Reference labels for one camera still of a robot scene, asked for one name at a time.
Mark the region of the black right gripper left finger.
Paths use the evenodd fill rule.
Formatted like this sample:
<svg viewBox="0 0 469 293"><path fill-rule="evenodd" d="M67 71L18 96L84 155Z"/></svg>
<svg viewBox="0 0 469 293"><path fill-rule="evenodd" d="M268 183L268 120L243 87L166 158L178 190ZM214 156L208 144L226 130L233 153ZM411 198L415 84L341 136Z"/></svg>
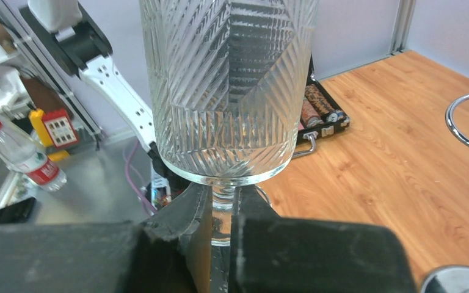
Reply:
<svg viewBox="0 0 469 293"><path fill-rule="evenodd" d="M211 190L145 223L0 225L0 292L208 292Z"/></svg>

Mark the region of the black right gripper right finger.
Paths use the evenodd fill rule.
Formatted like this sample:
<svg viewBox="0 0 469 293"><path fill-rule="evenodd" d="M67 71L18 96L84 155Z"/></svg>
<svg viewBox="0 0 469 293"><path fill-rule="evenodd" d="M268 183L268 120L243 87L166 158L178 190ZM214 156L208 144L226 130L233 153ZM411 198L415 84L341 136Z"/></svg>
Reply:
<svg viewBox="0 0 469 293"><path fill-rule="evenodd" d="M385 226L278 215L254 186L233 203L229 292L416 292Z"/></svg>

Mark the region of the clear ribbed goblet glass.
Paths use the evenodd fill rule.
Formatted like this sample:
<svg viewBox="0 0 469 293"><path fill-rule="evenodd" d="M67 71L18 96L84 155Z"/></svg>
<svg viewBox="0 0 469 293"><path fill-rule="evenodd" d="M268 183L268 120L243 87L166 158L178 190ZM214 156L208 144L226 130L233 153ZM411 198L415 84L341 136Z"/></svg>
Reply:
<svg viewBox="0 0 469 293"><path fill-rule="evenodd" d="M211 242L233 201L290 162L318 1L141 1L156 144L178 176L211 186Z"/></svg>

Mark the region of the chrome wine glass rack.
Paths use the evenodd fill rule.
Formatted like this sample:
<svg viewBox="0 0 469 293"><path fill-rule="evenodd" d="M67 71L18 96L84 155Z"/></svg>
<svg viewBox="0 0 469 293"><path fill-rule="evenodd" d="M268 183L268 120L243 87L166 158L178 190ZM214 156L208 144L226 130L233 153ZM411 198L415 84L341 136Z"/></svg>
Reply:
<svg viewBox="0 0 469 293"><path fill-rule="evenodd" d="M469 94L450 102L445 110L445 125L462 145L469 148ZM469 265L449 264L426 274L419 292L469 292Z"/></svg>

